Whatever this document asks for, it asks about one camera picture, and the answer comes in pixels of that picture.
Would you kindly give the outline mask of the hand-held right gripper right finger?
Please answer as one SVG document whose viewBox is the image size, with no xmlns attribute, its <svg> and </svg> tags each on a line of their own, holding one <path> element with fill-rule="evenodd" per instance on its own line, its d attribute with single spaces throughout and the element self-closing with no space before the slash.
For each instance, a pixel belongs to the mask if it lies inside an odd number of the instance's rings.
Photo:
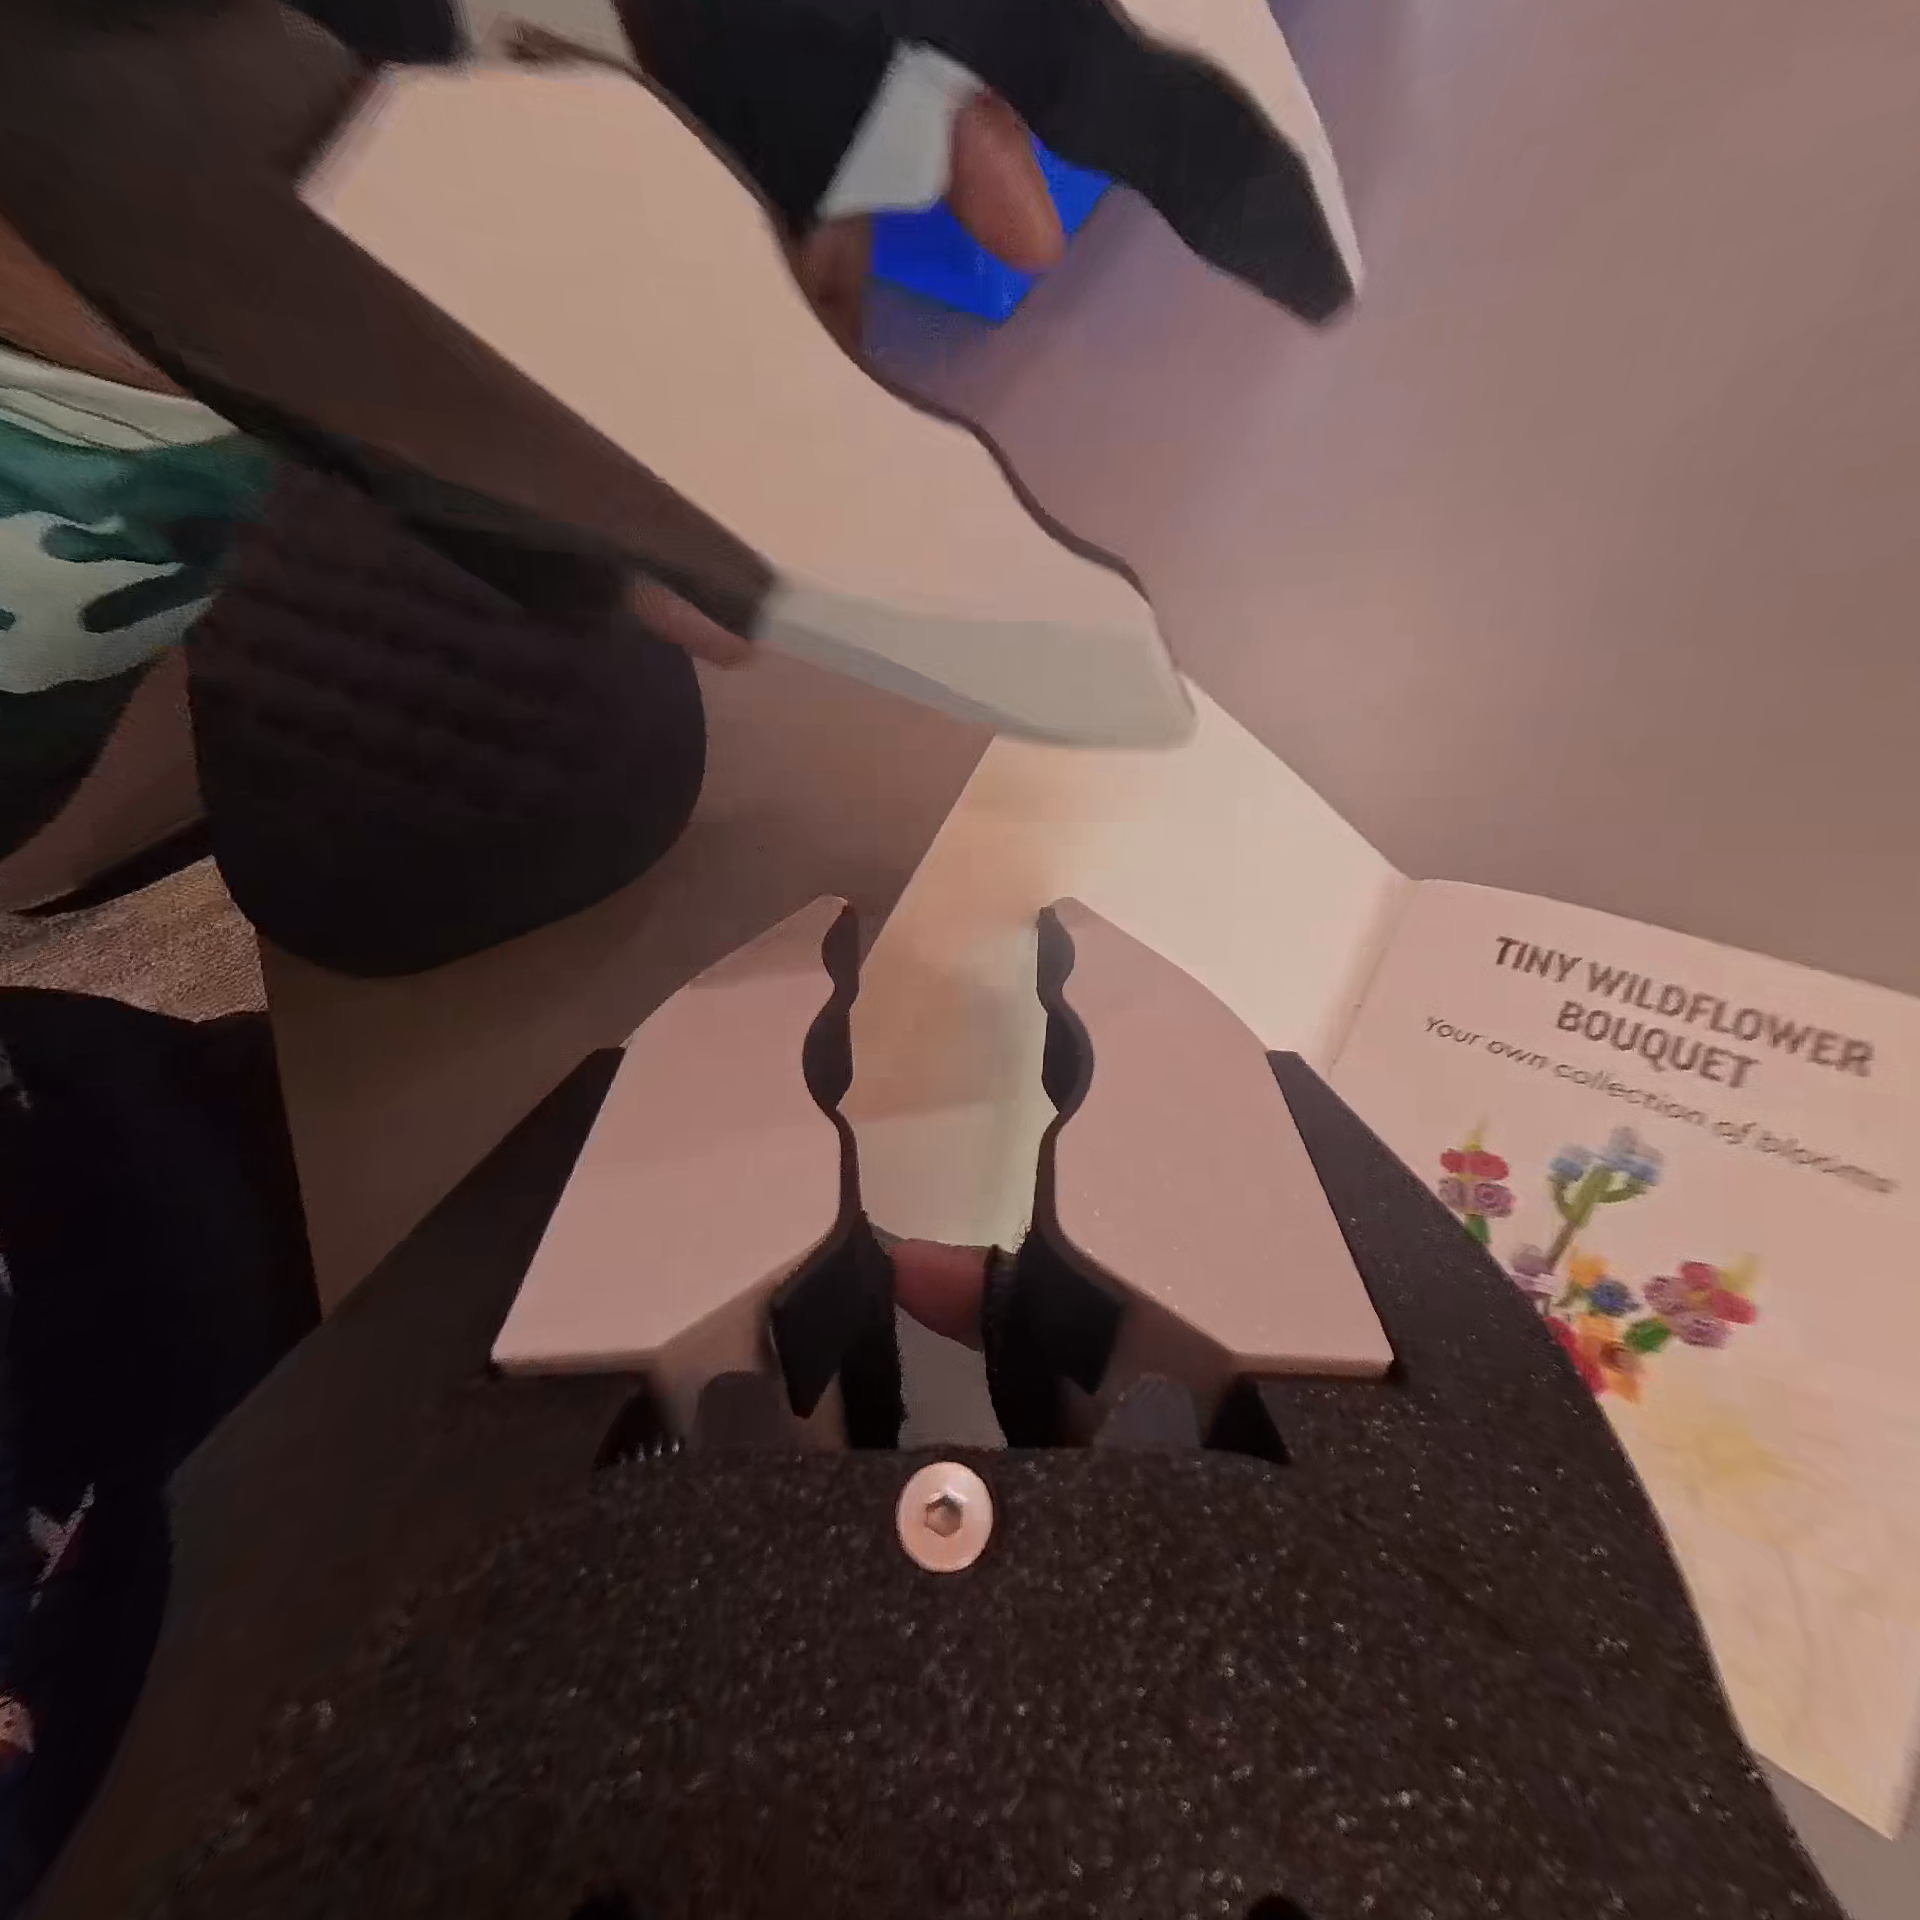
<svg viewBox="0 0 1920 1920">
<path fill-rule="evenodd" d="M 1244 1382 L 1378 1385 L 1382 1319 L 1257 1033 L 1075 897 L 1038 921 L 1038 1148 L 1013 1357 L 1048 1407 L 1141 1379 L 1219 1411 Z"/>
</svg>

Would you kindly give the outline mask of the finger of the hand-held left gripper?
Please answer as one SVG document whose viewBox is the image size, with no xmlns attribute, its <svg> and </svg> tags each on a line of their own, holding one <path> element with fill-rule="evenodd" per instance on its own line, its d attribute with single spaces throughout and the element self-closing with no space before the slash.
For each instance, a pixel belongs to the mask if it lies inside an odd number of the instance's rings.
<svg viewBox="0 0 1920 1920">
<path fill-rule="evenodd" d="M 1160 81 L 1144 199 L 1211 270 L 1304 324 L 1352 310 L 1360 243 L 1273 5 L 1118 3 Z"/>
<path fill-rule="evenodd" d="M 1059 747 L 1194 731 L 1141 590 L 833 341 L 755 192 L 633 72 L 390 65 L 302 199 L 742 542 L 758 647 Z"/>
</svg>

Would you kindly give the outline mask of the person's left forearm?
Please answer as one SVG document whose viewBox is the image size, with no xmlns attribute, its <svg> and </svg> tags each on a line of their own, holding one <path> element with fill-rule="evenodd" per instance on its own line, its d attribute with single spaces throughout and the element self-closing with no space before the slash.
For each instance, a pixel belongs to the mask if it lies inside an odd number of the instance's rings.
<svg viewBox="0 0 1920 1920">
<path fill-rule="evenodd" d="M 120 680 L 174 649 L 277 468 L 195 399 L 2 350 L 2 689 Z"/>
</svg>

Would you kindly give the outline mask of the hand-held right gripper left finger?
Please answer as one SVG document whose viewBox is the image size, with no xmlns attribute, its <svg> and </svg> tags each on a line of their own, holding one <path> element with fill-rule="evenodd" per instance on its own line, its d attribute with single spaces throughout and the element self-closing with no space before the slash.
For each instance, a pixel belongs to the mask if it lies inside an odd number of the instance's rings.
<svg viewBox="0 0 1920 1920">
<path fill-rule="evenodd" d="M 504 1375 L 636 1375 L 659 1411 L 758 1373 L 843 1399 L 881 1313 L 856 1252 L 857 915 L 819 895 L 630 1033 L 517 1299 Z"/>
</svg>

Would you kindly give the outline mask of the black mesh cushion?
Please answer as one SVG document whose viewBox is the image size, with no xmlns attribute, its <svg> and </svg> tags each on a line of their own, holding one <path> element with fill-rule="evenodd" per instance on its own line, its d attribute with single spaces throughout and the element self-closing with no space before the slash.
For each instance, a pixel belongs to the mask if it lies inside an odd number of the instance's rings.
<svg viewBox="0 0 1920 1920">
<path fill-rule="evenodd" d="M 618 576 L 278 470 L 186 637 L 198 793 L 264 941 L 417 976 L 600 905 L 707 777 L 693 659 Z"/>
</svg>

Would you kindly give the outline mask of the blue plastic bin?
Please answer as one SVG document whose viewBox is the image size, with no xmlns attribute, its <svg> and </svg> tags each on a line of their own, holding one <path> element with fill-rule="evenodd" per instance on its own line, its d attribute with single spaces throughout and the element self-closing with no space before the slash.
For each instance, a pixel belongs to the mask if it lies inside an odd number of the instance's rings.
<svg viewBox="0 0 1920 1920">
<path fill-rule="evenodd" d="M 1062 237 L 1073 239 L 1108 195 L 1114 181 L 1067 163 L 1038 135 L 1029 137 L 1029 145 L 1036 153 Z M 926 208 L 873 213 L 872 271 L 881 283 L 904 294 L 990 324 L 1009 321 L 1041 277 L 986 249 L 944 201 Z"/>
</svg>

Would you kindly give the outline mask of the white instruction booklet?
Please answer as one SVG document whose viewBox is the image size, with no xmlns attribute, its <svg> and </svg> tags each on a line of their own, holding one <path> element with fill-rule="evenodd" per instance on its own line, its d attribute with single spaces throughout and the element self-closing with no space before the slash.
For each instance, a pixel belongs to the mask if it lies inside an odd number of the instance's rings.
<svg viewBox="0 0 1920 1920">
<path fill-rule="evenodd" d="M 990 744 L 865 966 L 872 1207 L 1033 1207 L 1042 908 L 1299 1051 L 1518 1284 L 1626 1443 L 1765 1760 L 1916 1797 L 1916 999 L 1394 871 L 1204 695 L 1176 752 Z"/>
</svg>

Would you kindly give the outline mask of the grey desk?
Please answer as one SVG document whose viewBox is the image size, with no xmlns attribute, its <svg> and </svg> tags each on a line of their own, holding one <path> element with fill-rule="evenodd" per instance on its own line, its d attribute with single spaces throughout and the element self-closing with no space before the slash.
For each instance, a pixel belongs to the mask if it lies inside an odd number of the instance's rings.
<svg viewBox="0 0 1920 1920">
<path fill-rule="evenodd" d="M 1916 992 L 1916 11 L 1746 6 L 1288 5 L 1353 317 L 1115 204 L 1002 336 L 873 339 L 1404 868 Z M 418 977 L 264 948 L 325 1309 L 696 961 L 872 936 L 986 752 L 781 659 L 704 700 L 650 880 Z"/>
</svg>

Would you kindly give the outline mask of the person's dark clothing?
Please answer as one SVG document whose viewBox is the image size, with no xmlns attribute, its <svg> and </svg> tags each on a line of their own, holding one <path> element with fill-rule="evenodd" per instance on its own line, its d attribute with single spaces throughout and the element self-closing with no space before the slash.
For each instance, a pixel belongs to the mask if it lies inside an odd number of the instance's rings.
<svg viewBox="0 0 1920 1920">
<path fill-rule="evenodd" d="M 169 1481 L 321 1320 L 264 1015 L 4 990 L 4 1916 L 146 1680 Z"/>
</svg>

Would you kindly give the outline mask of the person's left hand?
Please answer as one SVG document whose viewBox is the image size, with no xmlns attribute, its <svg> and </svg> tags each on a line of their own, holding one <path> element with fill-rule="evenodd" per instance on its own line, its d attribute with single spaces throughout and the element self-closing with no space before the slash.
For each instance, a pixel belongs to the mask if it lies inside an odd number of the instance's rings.
<svg viewBox="0 0 1920 1920">
<path fill-rule="evenodd" d="M 978 89 L 957 104 L 946 160 L 944 201 L 981 249 L 1026 277 L 1041 277 L 1062 259 L 1066 228 L 1033 139 L 998 94 Z M 787 262 L 814 317 L 856 351 L 873 275 L 873 213 L 861 208 L 808 228 Z"/>
</svg>

